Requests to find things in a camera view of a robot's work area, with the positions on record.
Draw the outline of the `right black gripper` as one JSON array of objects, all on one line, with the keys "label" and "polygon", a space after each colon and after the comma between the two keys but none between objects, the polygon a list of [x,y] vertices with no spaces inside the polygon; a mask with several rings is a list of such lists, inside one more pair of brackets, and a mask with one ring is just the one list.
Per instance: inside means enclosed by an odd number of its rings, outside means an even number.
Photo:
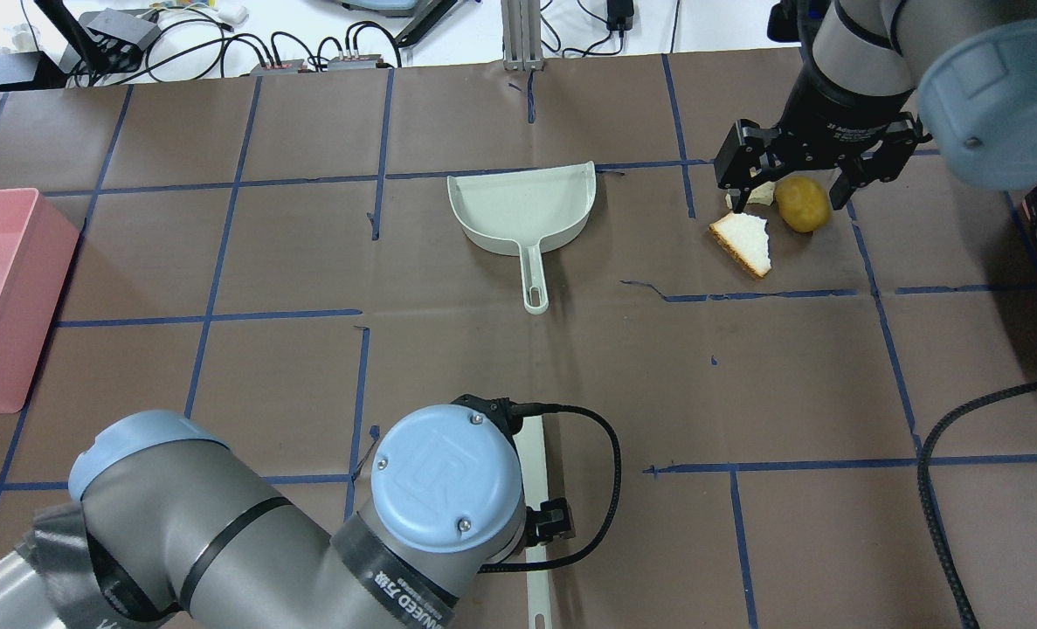
[{"label": "right black gripper", "polygon": [[932,135],[905,110],[910,91],[857,94],[828,79],[801,74],[772,125],[739,119],[714,158],[716,182],[741,215],[762,184],[798,171],[838,169],[828,198],[834,211],[857,190],[894,182],[905,161]]}]

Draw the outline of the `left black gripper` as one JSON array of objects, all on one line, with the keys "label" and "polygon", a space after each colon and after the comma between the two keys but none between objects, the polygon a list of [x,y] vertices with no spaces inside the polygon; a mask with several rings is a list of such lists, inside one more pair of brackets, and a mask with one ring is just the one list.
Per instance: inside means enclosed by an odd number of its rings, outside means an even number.
[{"label": "left black gripper", "polygon": [[485,421],[497,427],[507,442],[514,441],[514,435],[518,433],[518,414],[515,410],[517,403],[511,401],[509,397],[483,398],[473,394],[463,394],[452,403],[470,409],[473,414],[482,414]]}]

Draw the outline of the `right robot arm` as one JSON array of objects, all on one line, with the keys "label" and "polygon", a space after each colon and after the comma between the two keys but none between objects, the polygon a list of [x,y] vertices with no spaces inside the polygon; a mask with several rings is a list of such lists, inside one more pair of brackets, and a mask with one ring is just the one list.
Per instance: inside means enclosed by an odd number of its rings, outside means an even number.
[{"label": "right robot arm", "polygon": [[719,148],[734,211],[830,169],[840,210],[930,141],[962,182],[1037,184],[1037,1],[778,1],[767,37],[798,44],[802,66],[777,123],[739,119]]}]

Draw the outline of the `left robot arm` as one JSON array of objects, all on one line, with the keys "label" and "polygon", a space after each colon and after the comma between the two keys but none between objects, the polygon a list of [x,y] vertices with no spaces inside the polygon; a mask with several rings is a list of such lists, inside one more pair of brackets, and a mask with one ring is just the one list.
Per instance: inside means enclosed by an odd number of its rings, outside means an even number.
[{"label": "left robot arm", "polygon": [[446,628],[518,545],[513,441],[486,411],[427,406],[379,442],[371,482],[330,533],[190,419],[130,414],[0,561],[0,628]]}]

